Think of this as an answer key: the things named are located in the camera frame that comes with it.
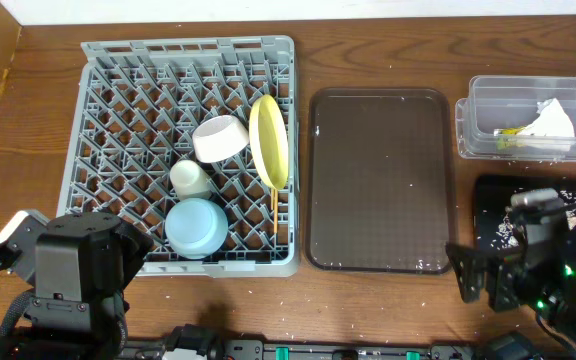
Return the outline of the light blue bowl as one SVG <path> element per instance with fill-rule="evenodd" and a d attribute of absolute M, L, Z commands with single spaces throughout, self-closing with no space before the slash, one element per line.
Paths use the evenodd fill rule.
<path fill-rule="evenodd" d="M 169 245 L 180 256 L 197 260 L 221 248 L 228 235 L 225 212 L 212 201 L 188 198 L 168 212 L 164 230 Z"/>

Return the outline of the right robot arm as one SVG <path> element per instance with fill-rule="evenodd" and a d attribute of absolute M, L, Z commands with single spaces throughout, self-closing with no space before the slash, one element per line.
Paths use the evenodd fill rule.
<path fill-rule="evenodd" d="M 510 219 L 515 248 L 446 245 L 461 298 L 472 303 L 485 291 L 497 313 L 531 308 L 538 324 L 576 357 L 576 230 L 563 211 L 513 211 Z"/>

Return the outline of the white napkin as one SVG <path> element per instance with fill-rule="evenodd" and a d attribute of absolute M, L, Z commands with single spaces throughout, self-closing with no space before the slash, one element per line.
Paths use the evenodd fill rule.
<path fill-rule="evenodd" d="M 568 152 L 574 144 L 574 126 L 557 98 L 537 103 L 538 117 L 518 133 L 515 144 L 541 150 Z"/>

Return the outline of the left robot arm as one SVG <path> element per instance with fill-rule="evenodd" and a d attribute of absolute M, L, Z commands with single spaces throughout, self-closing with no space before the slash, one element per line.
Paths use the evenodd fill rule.
<path fill-rule="evenodd" d="M 110 213 L 18 212 L 0 232 L 0 271 L 29 289 L 0 325 L 0 359 L 112 359 L 124 348 L 124 290 L 153 246 Z"/>

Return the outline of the white plastic cup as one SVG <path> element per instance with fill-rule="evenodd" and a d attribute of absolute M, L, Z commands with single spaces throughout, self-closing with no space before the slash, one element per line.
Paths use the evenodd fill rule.
<path fill-rule="evenodd" d="M 175 163 L 170 170 L 169 177 L 176 196 L 180 200 L 209 199 L 212 195 L 208 174 L 191 160 L 180 160 Z"/>

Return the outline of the pink white bowl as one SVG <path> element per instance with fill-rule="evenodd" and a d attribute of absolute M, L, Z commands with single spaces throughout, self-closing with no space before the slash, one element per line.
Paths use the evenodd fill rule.
<path fill-rule="evenodd" d="M 220 115 L 200 124 L 192 134 L 197 159 L 214 163 L 234 156 L 249 144 L 249 133 L 232 115 Z"/>

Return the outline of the yellow plate with scraps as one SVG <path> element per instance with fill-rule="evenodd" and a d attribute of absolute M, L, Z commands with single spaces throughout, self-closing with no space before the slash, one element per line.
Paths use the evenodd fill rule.
<path fill-rule="evenodd" d="M 271 95 L 258 98 L 249 116 L 250 149 L 262 182 L 274 189 L 285 187 L 289 176 L 289 146 L 279 105 Z"/>

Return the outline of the green yellow wrapper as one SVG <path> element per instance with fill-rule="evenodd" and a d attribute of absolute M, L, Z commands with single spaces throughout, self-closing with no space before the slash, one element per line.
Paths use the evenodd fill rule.
<path fill-rule="evenodd" d="M 535 136 L 536 132 L 528 127 L 495 129 L 493 135 L 497 138 L 496 149 L 505 150 L 510 148 L 524 147 L 524 140 L 517 140 L 517 136 Z"/>

